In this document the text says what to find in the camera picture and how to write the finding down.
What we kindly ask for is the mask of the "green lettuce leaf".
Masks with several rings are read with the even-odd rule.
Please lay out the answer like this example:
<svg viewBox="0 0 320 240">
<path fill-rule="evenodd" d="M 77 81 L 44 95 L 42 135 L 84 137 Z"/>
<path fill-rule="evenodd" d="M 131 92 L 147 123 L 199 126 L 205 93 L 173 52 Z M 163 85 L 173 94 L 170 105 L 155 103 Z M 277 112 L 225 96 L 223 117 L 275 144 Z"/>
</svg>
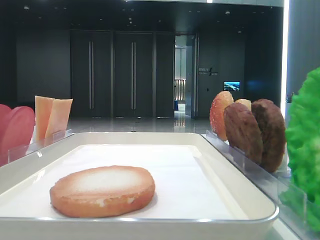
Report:
<svg viewBox="0 0 320 240">
<path fill-rule="evenodd" d="M 292 96 L 290 121 L 285 130 L 288 166 L 293 186 L 281 201 L 309 227 L 320 231 L 320 70 L 310 71 L 297 94 Z"/>
</svg>

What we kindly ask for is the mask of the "front brown meat patty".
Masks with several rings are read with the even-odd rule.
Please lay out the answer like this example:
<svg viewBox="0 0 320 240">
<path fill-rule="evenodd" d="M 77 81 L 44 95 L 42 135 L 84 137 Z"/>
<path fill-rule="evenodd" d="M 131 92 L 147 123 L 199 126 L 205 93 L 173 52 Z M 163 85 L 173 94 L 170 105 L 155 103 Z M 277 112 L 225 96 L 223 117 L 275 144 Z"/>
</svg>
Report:
<svg viewBox="0 0 320 240">
<path fill-rule="evenodd" d="M 224 127 L 229 145 L 242 150 L 256 164 L 262 163 L 263 142 L 253 113 L 242 103 L 224 109 Z"/>
</svg>

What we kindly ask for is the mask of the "brown meat patty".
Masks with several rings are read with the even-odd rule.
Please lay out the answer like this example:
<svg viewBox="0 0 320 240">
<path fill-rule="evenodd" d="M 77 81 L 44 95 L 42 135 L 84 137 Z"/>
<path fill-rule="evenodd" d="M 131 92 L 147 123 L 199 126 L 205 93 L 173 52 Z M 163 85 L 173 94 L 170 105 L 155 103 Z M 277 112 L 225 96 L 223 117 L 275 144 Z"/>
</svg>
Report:
<svg viewBox="0 0 320 240">
<path fill-rule="evenodd" d="M 280 108 L 268 99 L 254 101 L 251 111 L 261 131 L 263 150 L 260 166 L 273 173 L 281 165 L 285 153 L 285 120 Z"/>
<path fill-rule="evenodd" d="M 242 150 L 256 164 L 262 163 L 263 142 L 253 113 L 242 103 L 224 109 L 224 127 L 229 145 Z"/>
</svg>

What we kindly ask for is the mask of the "right orange cheese slice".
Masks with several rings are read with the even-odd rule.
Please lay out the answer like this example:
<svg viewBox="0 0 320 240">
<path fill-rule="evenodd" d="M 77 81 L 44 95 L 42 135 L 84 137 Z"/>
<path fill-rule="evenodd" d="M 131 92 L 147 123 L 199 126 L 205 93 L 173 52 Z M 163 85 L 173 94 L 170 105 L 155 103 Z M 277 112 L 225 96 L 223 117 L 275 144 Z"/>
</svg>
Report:
<svg viewBox="0 0 320 240">
<path fill-rule="evenodd" d="M 73 99 L 54 99 L 45 138 L 67 129 Z"/>
</svg>

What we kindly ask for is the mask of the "orange cheese slice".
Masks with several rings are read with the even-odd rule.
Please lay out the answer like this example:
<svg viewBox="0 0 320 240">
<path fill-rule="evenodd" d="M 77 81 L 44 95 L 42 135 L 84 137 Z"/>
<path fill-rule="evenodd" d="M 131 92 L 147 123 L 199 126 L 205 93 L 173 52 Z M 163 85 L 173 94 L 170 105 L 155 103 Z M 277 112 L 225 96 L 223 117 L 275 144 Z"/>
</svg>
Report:
<svg viewBox="0 0 320 240">
<path fill-rule="evenodd" d="M 45 138 L 53 101 L 51 97 L 35 96 L 35 139 L 40 141 Z"/>
<path fill-rule="evenodd" d="M 54 99 L 45 138 L 67 129 L 73 99 Z"/>
</svg>

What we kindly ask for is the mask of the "rear brown meat patty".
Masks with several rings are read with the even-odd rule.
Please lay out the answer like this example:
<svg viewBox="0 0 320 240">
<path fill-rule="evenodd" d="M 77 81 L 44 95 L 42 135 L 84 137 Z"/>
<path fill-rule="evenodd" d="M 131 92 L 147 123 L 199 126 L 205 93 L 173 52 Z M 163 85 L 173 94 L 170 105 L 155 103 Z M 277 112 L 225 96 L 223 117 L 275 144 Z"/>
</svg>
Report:
<svg viewBox="0 0 320 240">
<path fill-rule="evenodd" d="M 260 166 L 273 173 L 281 165 L 285 153 L 285 120 L 280 108 L 268 99 L 254 101 L 251 111 L 261 131 L 263 150 Z"/>
</svg>

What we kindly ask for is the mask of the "left orange cheese slice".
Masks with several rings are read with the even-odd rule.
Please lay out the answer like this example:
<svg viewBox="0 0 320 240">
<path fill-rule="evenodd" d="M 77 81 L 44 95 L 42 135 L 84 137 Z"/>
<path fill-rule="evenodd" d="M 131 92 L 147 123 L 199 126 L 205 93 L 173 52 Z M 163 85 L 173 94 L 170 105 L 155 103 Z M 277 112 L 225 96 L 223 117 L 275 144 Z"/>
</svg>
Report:
<svg viewBox="0 0 320 240">
<path fill-rule="evenodd" d="M 51 97 L 35 96 L 35 139 L 40 141 L 45 138 L 53 101 Z"/>
</svg>

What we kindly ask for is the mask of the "front red tomato slice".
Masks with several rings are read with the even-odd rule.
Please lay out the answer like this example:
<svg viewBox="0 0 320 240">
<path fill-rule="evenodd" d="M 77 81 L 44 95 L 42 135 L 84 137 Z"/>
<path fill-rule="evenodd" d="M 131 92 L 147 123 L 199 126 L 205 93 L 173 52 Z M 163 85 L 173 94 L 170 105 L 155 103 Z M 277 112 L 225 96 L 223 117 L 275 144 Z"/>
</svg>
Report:
<svg viewBox="0 0 320 240">
<path fill-rule="evenodd" d="M 9 127 L 0 142 L 0 165 L 6 165 L 8 150 L 29 145 L 35 126 L 35 112 L 28 106 L 12 110 Z"/>
</svg>

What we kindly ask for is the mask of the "red tomato slice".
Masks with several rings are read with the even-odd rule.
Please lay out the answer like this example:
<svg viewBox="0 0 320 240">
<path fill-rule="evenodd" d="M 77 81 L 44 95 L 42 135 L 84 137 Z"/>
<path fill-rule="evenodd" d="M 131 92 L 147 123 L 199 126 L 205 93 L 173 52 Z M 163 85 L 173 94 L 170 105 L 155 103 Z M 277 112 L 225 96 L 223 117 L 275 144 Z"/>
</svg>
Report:
<svg viewBox="0 0 320 240">
<path fill-rule="evenodd" d="M 9 127 L 0 142 L 0 165 L 6 165 L 8 150 L 29 145 L 35 126 L 35 112 L 28 106 L 12 110 Z"/>
<path fill-rule="evenodd" d="M 12 109 L 5 105 L 0 105 L 0 141 L 3 141 L 5 133 L 10 125 Z"/>
</svg>

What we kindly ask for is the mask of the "rear red tomato slice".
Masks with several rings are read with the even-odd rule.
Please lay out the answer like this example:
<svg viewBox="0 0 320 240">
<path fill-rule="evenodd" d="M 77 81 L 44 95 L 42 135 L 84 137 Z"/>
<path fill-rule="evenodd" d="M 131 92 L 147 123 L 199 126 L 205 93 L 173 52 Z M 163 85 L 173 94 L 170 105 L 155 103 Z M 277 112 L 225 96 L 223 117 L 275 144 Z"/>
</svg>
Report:
<svg viewBox="0 0 320 240">
<path fill-rule="evenodd" d="M 5 105 L 0 105 L 0 141 L 3 141 L 5 133 L 10 125 L 12 109 Z"/>
</svg>

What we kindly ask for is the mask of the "right dark door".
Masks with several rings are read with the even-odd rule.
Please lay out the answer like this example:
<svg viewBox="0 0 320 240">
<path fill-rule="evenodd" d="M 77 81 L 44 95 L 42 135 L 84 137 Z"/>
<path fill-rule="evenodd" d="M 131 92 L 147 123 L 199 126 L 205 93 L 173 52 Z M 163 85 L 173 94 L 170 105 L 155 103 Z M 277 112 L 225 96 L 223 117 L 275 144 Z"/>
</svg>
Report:
<svg viewBox="0 0 320 240">
<path fill-rule="evenodd" d="M 153 36 L 150 33 L 114 35 L 114 116 L 151 117 Z"/>
</svg>

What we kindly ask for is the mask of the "white rectangular tray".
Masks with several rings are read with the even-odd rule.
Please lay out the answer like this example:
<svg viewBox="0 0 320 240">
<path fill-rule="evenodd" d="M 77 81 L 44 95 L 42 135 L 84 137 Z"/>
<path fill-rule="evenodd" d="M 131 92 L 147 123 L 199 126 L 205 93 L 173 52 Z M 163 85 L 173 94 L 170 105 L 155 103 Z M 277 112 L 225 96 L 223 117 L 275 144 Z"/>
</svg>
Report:
<svg viewBox="0 0 320 240">
<path fill-rule="evenodd" d="M 155 196 L 120 217 L 68 218 L 49 190 L 102 166 L 147 169 Z M 279 207 L 196 133 L 85 132 L 0 169 L 3 240 L 261 240 Z"/>
</svg>

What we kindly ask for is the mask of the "left clear acrylic holder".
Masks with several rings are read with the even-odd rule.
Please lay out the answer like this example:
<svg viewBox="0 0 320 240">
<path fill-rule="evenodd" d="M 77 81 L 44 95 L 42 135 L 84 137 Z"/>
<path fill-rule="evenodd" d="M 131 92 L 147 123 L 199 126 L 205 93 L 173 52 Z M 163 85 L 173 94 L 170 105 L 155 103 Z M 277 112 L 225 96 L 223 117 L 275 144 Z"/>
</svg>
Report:
<svg viewBox="0 0 320 240">
<path fill-rule="evenodd" d="M 20 158 L 23 158 L 24 156 L 37 152 L 39 150 L 41 150 L 44 147 L 50 146 L 60 140 L 63 140 L 69 136 L 71 136 L 72 133 L 72 129 L 67 129 L 64 131 L 58 131 L 53 133 L 52 136 L 48 137 L 48 138 L 44 138 L 40 141 L 34 142 L 34 143 L 30 143 L 29 145 L 22 145 L 22 146 L 17 146 L 15 148 L 12 148 L 10 150 L 8 150 L 8 154 L 7 154 L 7 160 L 5 161 L 6 164 L 11 163 L 13 161 L 16 161 Z"/>
</svg>

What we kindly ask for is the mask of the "right clear acrylic holder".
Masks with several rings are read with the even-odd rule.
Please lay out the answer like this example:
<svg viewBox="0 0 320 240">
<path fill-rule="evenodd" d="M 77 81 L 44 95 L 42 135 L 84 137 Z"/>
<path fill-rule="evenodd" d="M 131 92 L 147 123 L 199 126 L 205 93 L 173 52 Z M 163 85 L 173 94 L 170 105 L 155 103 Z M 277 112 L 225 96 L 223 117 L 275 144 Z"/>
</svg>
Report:
<svg viewBox="0 0 320 240">
<path fill-rule="evenodd" d="M 279 207 L 278 220 L 268 231 L 266 240 L 320 238 L 320 207 L 311 203 L 307 194 L 293 184 L 289 171 L 269 173 L 211 130 L 207 130 L 204 137 Z"/>
</svg>

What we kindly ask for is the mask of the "small wall display screen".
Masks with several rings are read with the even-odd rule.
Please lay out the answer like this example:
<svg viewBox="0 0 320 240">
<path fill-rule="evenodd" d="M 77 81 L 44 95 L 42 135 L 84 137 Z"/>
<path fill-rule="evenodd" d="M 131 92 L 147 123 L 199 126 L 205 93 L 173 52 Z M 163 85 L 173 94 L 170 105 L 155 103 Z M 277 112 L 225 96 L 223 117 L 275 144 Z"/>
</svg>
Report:
<svg viewBox="0 0 320 240">
<path fill-rule="evenodd" d="M 240 91 L 240 82 L 239 81 L 224 81 L 223 82 L 224 91 Z"/>
</svg>

